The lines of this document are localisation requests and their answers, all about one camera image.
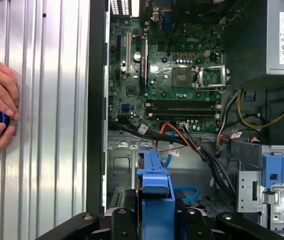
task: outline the ribbed metal panel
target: ribbed metal panel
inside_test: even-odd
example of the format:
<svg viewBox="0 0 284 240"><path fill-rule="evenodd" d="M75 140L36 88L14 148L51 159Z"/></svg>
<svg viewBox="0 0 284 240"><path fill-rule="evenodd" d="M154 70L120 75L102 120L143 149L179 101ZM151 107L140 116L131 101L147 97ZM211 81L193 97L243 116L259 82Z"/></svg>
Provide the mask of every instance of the ribbed metal panel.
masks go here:
<svg viewBox="0 0 284 240"><path fill-rule="evenodd" d="M21 122L0 156L0 240L33 240L85 211L89 0L0 0L0 61Z"/></svg>

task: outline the pci slot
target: pci slot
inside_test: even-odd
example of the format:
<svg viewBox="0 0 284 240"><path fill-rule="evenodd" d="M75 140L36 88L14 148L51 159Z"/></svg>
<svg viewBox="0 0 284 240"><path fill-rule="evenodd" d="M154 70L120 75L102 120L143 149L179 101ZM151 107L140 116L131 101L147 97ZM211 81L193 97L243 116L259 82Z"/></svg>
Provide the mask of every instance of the pci slot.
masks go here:
<svg viewBox="0 0 284 240"><path fill-rule="evenodd" d="M120 80L121 78L121 35L116 36L116 79Z"/></svg>
<svg viewBox="0 0 284 240"><path fill-rule="evenodd" d="M126 34L126 74L131 72L131 46L132 46L132 33Z"/></svg>
<svg viewBox="0 0 284 240"><path fill-rule="evenodd" d="M140 67L140 89L143 91L147 86L147 63L148 61L148 40L146 37L142 38L141 46L141 67Z"/></svg>

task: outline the motherboard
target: motherboard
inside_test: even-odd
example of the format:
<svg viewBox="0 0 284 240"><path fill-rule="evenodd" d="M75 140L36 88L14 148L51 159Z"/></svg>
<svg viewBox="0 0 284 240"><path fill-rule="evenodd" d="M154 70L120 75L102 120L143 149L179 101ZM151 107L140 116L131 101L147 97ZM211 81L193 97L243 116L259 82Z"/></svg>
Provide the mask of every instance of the motherboard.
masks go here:
<svg viewBox="0 0 284 240"><path fill-rule="evenodd" d="M115 19L110 26L109 117L158 131L163 122L191 132L219 131L222 26Z"/></svg>

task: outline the ram slot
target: ram slot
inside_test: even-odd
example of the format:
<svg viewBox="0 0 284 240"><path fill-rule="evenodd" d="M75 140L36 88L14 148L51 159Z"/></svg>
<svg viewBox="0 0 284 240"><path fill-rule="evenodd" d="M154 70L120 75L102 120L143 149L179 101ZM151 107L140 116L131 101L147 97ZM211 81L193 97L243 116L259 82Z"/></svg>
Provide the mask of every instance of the ram slot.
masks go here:
<svg viewBox="0 0 284 240"><path fill-rule="evenodd" d="M165 109L150 109L147 111L149 117L173 118L173 117L201 117L201 118L216 118L214 110L165 110Z"/></svg>
<svg viewBox="0 0 284 240"><path fill-rule="evenodd" d="M126 74L131 72L131 46L132 46L132 33L126 34Z"/></svg>
<svg viewBox="0 0 284 240"><path fill-rule="evenodd" d="M215 102L210 101L149 100L146 107L155 109L213 109L215 104Z"/></svg>

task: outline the pcie slot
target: pcie slot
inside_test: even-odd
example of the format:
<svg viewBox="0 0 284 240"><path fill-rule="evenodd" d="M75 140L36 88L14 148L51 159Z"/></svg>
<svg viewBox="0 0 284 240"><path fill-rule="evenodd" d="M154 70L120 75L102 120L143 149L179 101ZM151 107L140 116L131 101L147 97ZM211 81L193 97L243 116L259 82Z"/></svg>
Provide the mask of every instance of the pcie slot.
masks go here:
<svg viewBox="0 0 284 240"><path fill-rule="evenodd" d="M126 73L131 72L131 46L132 46L132 33L126 34Z"/></svg>
<svg viewBox="0 0 284 240"><path fill-rule="evenodd" d="M165 110L165 109L150 109L149 117L158 118L173 118L173 117L201 117L201 118L216 118L216 112L213 110Z"/></svg>
<svg viewBox="0 0 284 240"><path fill-rule="evenodd" d="M141 66L140 66L140 89L145 90L147 86L147 67L148 67L148 39L142 38L141 43Z"/></svg>
<svg viewBox="0 0 284 240"><path fill-rule="evenodd" d="M215 102L210 101L175 101L175 100L150 100L146 107L153 108L179 108L179 109L213 109Z"/></svg>
<svg viewBox="0 0 284 240"><path fill-rule="evenodd" d="M116 37L116 79L120 80L121 78L121 35Z"/></svg>

